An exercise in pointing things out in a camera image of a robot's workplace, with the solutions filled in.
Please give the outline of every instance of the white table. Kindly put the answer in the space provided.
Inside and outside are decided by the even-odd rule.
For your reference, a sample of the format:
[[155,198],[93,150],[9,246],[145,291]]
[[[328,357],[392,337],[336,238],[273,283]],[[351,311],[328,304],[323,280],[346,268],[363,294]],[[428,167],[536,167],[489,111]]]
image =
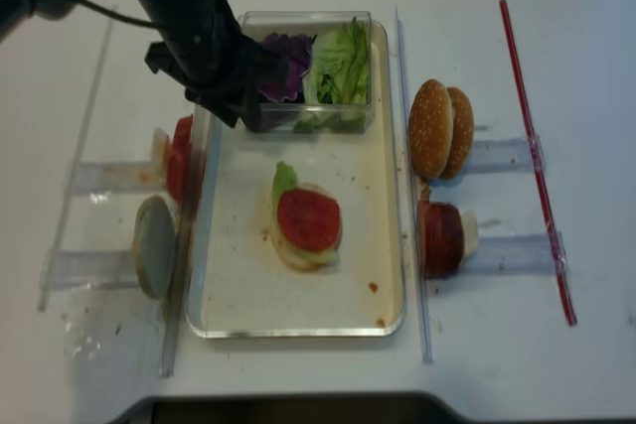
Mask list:
[[[97,1],[142,15],[135,0]],[[505,111],[492,122],[495,136],[523,134],[498,0],[230,1],[237,13],[370,10],[387,28],[392,50],[398,6],[410,97],[421,82],[438,77],[470,94],[478,123],[493,120],[492,108]],[[160,336],[116,348],[127,355],[104,350],[80,366],[64,353],[60,316],[70,313],[60,304],[73,299],[55,296],[46,314],[36,312],[39,275],[105,28],[102,18],[76,9],[62,23],[32,20],[0,46],[0,422],[102,423],[161,396],[372,390],[426,391],[473,419],[636,415],[634,3],[508,3],[544,139],[577,327],[566,326],[549,278],[449,281],[431,293],[435,363],[425,365],[408,260],[407,315],[401,329],[381,341],[209,343],[184,324],[170,379],[156,377]],[[138,50],[132,68],[140,81],[156,80],[166,102],[180,101],[179,86],[147,79],[142,56],[153,35],[117,29],[129,36],[126,48]],[[391,69],[397,71],[395,58]],[[392,84],[397,100],[395,76]],[[479,179],[471,179],[440,194],[479,212],[473,185],[483,191]],[[534,208],[535,215],[511,219],[513,225],[523,229],[541,220],[538,202]]]

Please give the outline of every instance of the plastic container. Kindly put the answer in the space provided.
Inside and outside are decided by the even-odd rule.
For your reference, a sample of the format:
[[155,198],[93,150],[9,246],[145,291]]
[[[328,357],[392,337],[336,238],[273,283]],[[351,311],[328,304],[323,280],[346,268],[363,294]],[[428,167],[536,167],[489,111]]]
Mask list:
[[[371,14],[369,12],[247,12],[239,19],[242,31],[261,42],[269,34],[321,36],[349,25],[353,19],[367,35],[371,71]],[[363,133],[371,120],[372,76],[366,104],[261,104],[259,132]]]

